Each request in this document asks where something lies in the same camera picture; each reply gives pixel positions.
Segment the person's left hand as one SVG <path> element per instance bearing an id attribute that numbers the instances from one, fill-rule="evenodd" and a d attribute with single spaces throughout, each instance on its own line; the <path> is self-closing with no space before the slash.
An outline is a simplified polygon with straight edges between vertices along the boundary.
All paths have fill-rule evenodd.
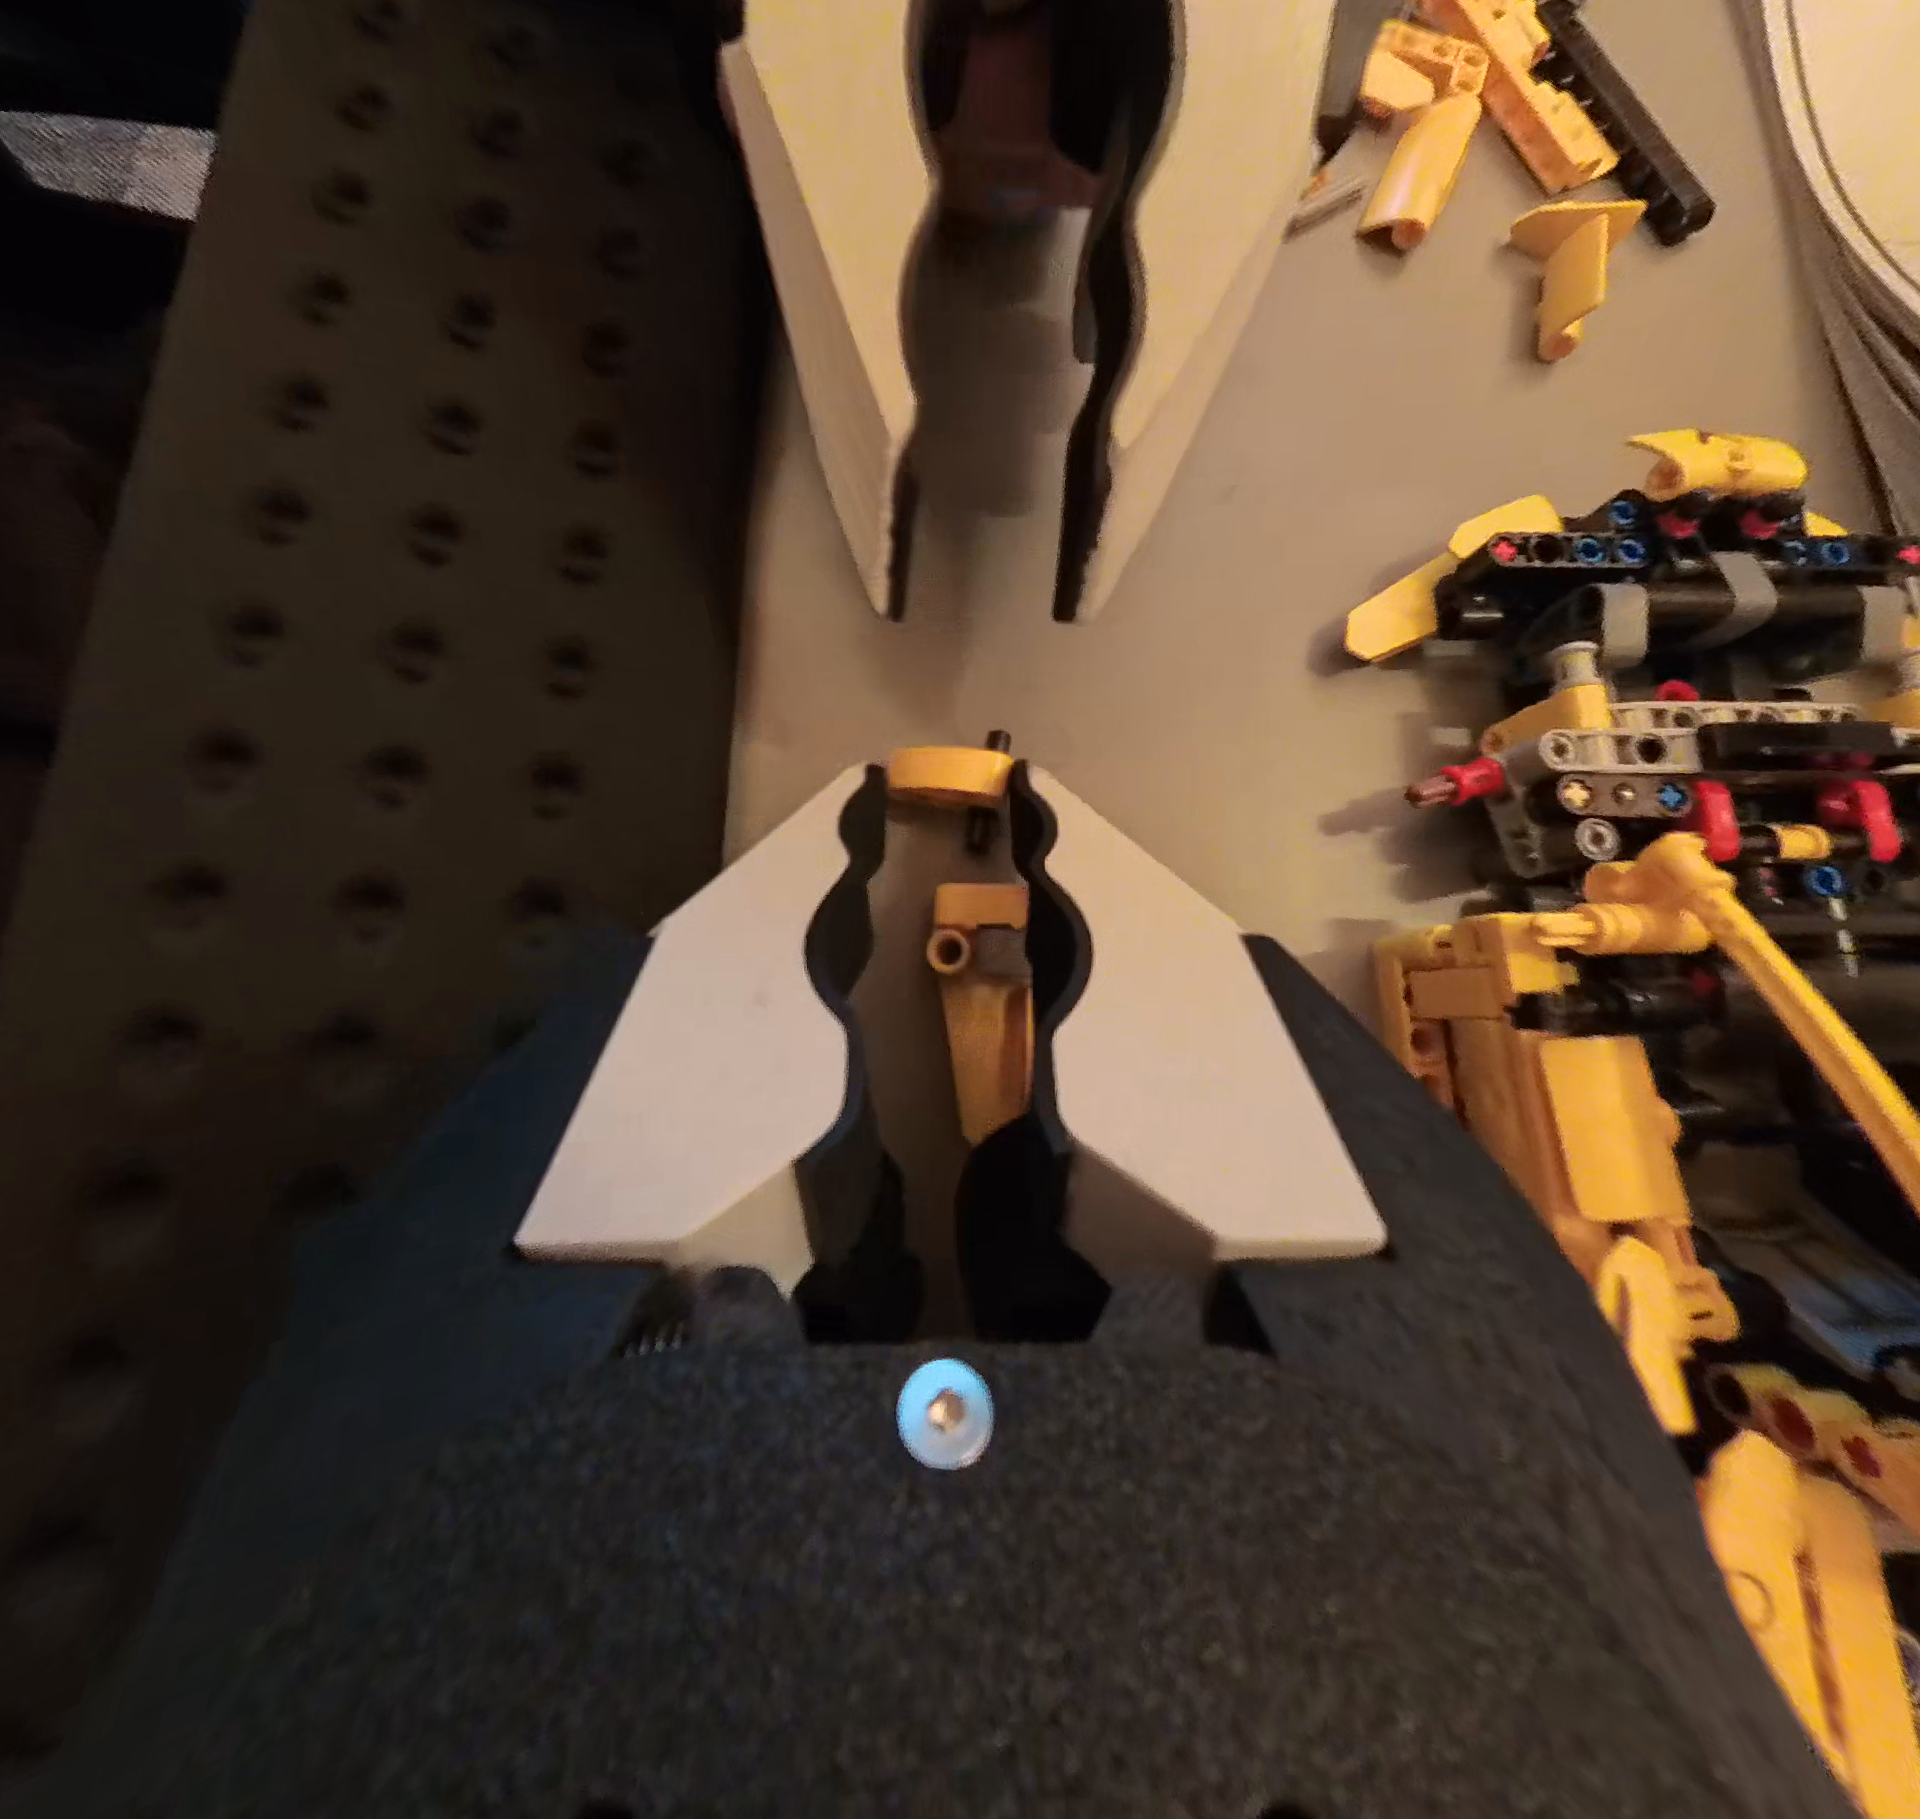
<path id="1" fill-rule="evenodd" d="M 947 222 L 1032 227 L 1092 212 L 1101 169 L 1056 140 L 1056 12 L 959 12 L 925 37 L 922 107 Z"/>

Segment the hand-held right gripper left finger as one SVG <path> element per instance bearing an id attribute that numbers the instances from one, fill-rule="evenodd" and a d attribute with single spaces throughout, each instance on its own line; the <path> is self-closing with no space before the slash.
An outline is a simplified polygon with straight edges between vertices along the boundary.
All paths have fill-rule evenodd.
<path id="1" fill-rule="evenodd" d="M 665 915 L 515 1227 L 531 1261 L 756 1270 L 820 1342 L 922 1318 L 852 990 L 889 838 L 850 765 Z"/>

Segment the yellow brick car model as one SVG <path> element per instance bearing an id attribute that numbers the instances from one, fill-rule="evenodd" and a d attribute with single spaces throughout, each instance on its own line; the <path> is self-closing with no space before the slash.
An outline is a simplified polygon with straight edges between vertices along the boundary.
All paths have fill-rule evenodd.
<path id="1" fill-rule="evenodd" d="M 1591 1290 L 1812 1750 L 1913 1815 L 1917 538 L 1809 508 L 1788 440 L 1631 447 L 1344 616 L 1499 696 L 1405 792 L 1490 875 L 1376 942 L 1384 1036 Z"/>

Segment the dark perforated panel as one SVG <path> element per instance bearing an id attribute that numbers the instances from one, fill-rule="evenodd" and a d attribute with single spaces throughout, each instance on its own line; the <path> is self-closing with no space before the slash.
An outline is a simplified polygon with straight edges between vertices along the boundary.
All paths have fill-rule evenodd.
<path id="1" fill-rule="evenodd" d="M 2 926 L 2 1788 L 296 1239 L 716 862 L 756 237 L 710 0 L 254 0 Z"/>

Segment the black long brick beam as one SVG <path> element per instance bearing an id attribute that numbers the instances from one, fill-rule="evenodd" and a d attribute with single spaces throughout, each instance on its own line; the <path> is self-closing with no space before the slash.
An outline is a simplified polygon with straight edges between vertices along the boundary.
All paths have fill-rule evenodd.
<path id="1" fill-rule="evenodd" d="M 1646 203 L 1643 219 L 1664 248 L 1679 248 L 1713 219 L 1713 197 L 1685 161 L 1667 127 L 1621 78 L 1588 27 L 1588 0 L 1528 0 L 1543 27 L 1543 46 L 1528 78 L 1573 101 L 1615 152 L 1607 169 L 1631 198 Z"/>

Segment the instruction booklet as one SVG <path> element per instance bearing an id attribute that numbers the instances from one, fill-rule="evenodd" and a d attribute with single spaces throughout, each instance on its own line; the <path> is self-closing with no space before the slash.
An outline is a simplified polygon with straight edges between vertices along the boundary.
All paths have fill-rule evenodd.
<path id="1" fill-rule="evenodd" d="M 1734 0 L 1882 500 L 1917 529 L 1917 0 Z"/>

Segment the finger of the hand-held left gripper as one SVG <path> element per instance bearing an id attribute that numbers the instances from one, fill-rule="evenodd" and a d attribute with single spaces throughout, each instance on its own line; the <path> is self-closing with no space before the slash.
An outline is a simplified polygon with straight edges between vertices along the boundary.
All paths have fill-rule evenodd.
<path id="1" fill-rule="evenodd" d="M 1059 623 L 1150 532 L 1311 173 L 1336 0 L 1051 0 L 1051 127 L 1095 173 Z"/>
<path id="2" fill-rule="evenodd" d="M 922 486 L 910 277 L 937 203 L 926 0 L 741 0 L 717 70 L 811 443 L 868 601 L 905 605 Z"/>

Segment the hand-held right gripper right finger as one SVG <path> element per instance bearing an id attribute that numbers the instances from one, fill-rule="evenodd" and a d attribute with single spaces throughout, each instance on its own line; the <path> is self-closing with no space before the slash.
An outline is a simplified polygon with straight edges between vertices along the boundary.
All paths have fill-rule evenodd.
<path id="1" fill-rule="evenodd" d="M 1369 1261 L 1390 1227 L 1293 1036 L 1275 942 L 1044 765 L 1014 765 L 1032 1085 L 956 1184 L 983 1342 L 1086 1342 L 1123 1284 Z"/>

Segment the yellow panel with red pins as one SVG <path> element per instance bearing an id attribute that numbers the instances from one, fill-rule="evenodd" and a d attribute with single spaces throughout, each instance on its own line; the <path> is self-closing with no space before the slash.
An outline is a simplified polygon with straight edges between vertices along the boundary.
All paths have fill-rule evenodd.
<path id="1" fill-rule="evenodd" d="M 947 1033 L 956 1129 L 977 1148 L 1032 1103 L 1032 981 L 1005 983 L 971 971 L 971 930 L 1026 926 L 1022 881 L 941 881 L 931 904 L 925 962 L 937 978 Z"/>

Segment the yellow curved liftarm piece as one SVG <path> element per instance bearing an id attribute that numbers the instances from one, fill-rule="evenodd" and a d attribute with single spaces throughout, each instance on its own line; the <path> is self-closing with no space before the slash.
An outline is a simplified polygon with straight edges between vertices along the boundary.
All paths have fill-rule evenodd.
<path id="1" fill-rule="evenodd" d="M 944 810 L 996 810 L 1007 792 L 1014 754 L 990 746 L 896 749 L 886 759 L 889 802 Z"/>

